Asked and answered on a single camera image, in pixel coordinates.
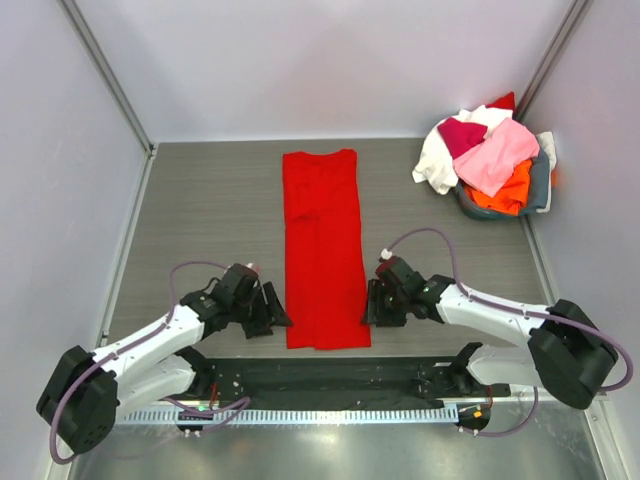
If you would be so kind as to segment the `red t shirt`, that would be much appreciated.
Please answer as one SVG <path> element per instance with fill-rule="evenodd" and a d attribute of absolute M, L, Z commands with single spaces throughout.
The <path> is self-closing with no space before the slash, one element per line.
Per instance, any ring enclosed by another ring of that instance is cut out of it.
<path fill-rule="evenodd" d="M 367 281 L 361 241 L 358 156 L 283 155 L 287 347 L 368 348 L 362 323 Z"/>

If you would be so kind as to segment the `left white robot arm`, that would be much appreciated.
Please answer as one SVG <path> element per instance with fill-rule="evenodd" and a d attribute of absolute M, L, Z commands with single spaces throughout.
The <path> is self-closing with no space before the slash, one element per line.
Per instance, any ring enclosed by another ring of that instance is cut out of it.
<path fill-rule="evenodd" d="M 58 444 L 74 456 L 87 453 L 117 420 L 152 402 L 205 397 L 215 383 L 214 368 L 195 346 L 231 323 L 248 339 L 293 324 L 273 284 L 261 282 L 252 266 L 235 263 L 204 288 L 172 296 L 166 314 L 124 339 L 92 351 L 79 345 L 67 350 L 36 404 L 50 427 L 54 462 L 67 462 Z"/>

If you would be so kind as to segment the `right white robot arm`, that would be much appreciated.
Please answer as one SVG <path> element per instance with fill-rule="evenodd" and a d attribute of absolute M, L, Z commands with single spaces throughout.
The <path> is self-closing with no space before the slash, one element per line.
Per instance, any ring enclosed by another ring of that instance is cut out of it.
<path fill-rule="evenodd" d="M 498 384 L 545 389 L 574 409 L 589 407 L 618 360 L 574 303 L 523 304 L 466 287 L 454 278 L 424 278 L 399 256 L 383 260 L 367 285 L 362 322 L 402 327 L 408 316 L 484 332 L 506 341 L 497 348 L 470 342 L 447 369 L 446 380 L 470 396 Z"/>

